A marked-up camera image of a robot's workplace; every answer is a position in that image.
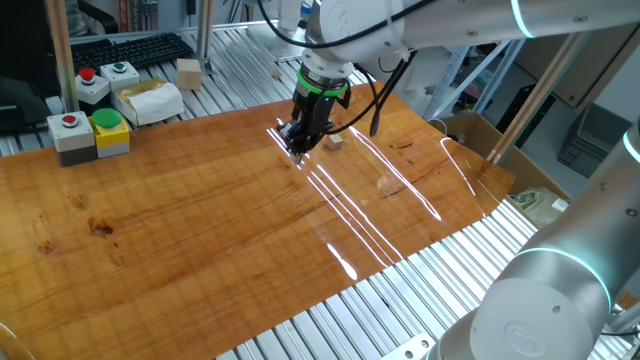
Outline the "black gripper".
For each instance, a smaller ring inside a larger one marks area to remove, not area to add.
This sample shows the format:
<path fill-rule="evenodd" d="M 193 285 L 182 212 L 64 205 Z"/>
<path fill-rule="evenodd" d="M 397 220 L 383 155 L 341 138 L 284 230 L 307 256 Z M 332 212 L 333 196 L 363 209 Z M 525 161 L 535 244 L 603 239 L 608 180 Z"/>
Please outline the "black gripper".
<path fill-rule="evenodd" d="M 309 153 L 334 124 L 329 115 L 335 102 L 347 109 L 350 105 L 351 91 L 338 96 L 327 96 L 299 90 L 293 94 L 294 109 L 292 120 L 276 126 L 276 131 L 284 140 L 286 149 L 295 165 Z"/>

